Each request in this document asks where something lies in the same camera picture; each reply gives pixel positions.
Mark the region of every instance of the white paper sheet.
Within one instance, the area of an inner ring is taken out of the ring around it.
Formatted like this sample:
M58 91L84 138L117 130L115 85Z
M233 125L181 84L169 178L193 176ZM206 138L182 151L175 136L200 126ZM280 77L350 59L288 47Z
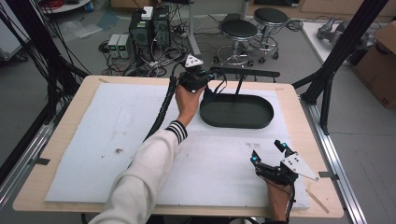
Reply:
M46 201L104 203L114 178L127 168L163 103L167 87L104 83L98 88L57 170ZM225 93L234 93L226 89ZM255 175L252 149L262 161L279 165L276 139L291 148L274 91L241 90L265 98L274 108L272 122L259 130L216 128L197 113L181 144L157 204L266 206L266 185ZM177 117L169 105L162 128ZM307 208L305 187L296 181L294 208Z

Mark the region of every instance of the metal stool legs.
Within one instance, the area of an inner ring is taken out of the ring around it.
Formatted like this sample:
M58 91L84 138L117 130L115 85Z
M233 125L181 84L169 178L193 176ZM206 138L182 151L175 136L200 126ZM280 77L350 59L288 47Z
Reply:
M243 65L247 63L249 66L253 66L250 55L246 50L239 47L239 41L237 40L232 45L226 45L218 49L214 62L218 63L219 61L222 61L221 66L225 63L230 65Z
M271 37L271 30L273 27L271 26L264 26L262 32L257 34L254 38L254 43L250 43L250 46L264 51L264 56L259 58L259 63L264 63L267 57L268 51L274 51L273 59L278 59L279 57L279 47L277 41Z

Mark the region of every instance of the person's arm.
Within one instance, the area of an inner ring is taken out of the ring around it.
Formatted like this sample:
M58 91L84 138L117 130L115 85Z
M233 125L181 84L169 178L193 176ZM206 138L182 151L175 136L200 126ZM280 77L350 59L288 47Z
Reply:
M268 188L268 201L271 208L272 221L268 224L287 224L286 208L290 197L290 185L278 185L274 181L265 179Z
M169 176L178 144L187 137L185 127L195 115L203 90L191 93L177 87L177 120L157 131L136 151L131 166L116 177L104 211L90 224L146 223Z

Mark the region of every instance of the striped cuff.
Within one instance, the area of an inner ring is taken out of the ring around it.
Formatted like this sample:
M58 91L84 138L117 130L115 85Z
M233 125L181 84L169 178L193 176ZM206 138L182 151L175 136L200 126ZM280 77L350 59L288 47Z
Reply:
M170 131L174 133L177 137L177 141L180 144L184 139L187 138L187 131L186 128L183 126L183 124L178 121L174 120L172 121L165 130Z

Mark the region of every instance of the cardboard box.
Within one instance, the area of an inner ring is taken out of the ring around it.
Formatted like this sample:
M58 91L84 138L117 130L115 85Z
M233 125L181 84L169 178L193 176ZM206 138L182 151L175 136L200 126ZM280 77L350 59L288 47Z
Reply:
M111 6L116 8L143 8L156 6L156 0L111 0Z
M375 33L377 43L354 72L385 108L396 108L396 21Z

